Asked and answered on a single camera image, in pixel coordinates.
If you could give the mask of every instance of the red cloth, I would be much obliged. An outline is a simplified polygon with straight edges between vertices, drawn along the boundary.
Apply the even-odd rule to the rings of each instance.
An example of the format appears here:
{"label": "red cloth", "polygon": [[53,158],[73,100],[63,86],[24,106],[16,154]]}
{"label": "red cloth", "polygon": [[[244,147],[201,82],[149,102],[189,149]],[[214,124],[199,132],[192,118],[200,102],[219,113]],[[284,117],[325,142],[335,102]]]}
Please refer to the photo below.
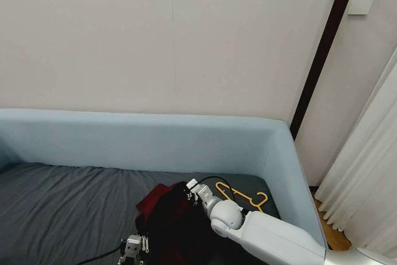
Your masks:
{"label": "red cloth", "polygon": [[187,199],[186,182],[159,184],[136,205],[141,212],[138,233],[149,236],[149,263],[156,265],[205,264],[211,254],[209,219],[200,205]]}

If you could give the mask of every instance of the sheer curtain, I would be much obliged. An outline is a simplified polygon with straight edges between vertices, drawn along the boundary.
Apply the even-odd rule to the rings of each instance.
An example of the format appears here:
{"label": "sheer curtain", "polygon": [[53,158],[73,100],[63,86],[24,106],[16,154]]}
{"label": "sheer curtain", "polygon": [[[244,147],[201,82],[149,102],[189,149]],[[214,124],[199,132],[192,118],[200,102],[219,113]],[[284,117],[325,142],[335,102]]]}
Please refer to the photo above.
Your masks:
{"label": "sheer curtain", "polygon": [[353,245],[397,258],[397,49],[315,197]]}

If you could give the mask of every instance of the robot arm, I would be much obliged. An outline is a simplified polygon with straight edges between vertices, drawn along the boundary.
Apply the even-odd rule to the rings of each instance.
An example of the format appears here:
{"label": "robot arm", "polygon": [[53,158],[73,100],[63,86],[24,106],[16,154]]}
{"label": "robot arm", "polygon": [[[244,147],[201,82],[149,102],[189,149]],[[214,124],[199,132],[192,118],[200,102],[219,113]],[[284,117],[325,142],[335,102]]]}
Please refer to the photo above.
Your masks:
{"label": "robot arm", "polygon": [[397,265],[397,262],[364,249],[329,251],[306,231],[254,211],[245,216],[232,200],[214,196],[208,186],[191,180],[187,187],[202,200],[211,227],[222,237],[239,243],[248,253],[269,265]]}

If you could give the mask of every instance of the bed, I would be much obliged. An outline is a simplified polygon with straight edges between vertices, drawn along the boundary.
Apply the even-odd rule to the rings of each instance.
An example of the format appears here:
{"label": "bed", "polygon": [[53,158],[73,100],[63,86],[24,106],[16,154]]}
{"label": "bed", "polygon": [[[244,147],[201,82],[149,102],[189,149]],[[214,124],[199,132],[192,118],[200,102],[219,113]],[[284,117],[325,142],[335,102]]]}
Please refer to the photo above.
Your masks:
{"label": "bed", "polygon": [[[265,192],[264,212],[325,246],[283,121],[0,110],[0,264],[75,264],[101,254],[134,232],[135,204],[158,183],[213,173],[253,198]],[[230,242],[210,264],[233,262],[263,264]]]}

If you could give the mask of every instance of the gray bed sheet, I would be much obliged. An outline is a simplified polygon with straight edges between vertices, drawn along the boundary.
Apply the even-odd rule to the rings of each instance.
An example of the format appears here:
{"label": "gray bed sheet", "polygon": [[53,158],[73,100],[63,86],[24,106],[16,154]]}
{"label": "gray bed sheet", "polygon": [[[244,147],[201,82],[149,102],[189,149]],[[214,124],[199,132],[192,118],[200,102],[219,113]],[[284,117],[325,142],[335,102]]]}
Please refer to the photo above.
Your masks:
{"label": "gray bed sheet", "polygon": [[[0,171],[0,264],[76,264],[115,248],[135,233],[135,205],[159,183],[197,180],[208,173],[167,173],[115,168],[10,164]],[[233,188],[280,218],[265,181],[255,176],[218,174]],[[215,189],[219,179],[205,183]],[[239,205],[256,210],[236,195]],[[116,265],[119,253],[91,262]],[[265,264],[231,240],[209,264]]]}

